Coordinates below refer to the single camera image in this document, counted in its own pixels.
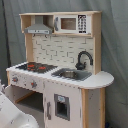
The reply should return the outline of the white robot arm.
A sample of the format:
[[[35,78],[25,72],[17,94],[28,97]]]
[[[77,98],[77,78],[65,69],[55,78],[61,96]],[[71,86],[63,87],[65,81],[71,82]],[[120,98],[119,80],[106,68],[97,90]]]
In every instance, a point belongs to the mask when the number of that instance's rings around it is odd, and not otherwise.
[[[36,119],[18,109],[0,85],[0,128],[39,128]]]

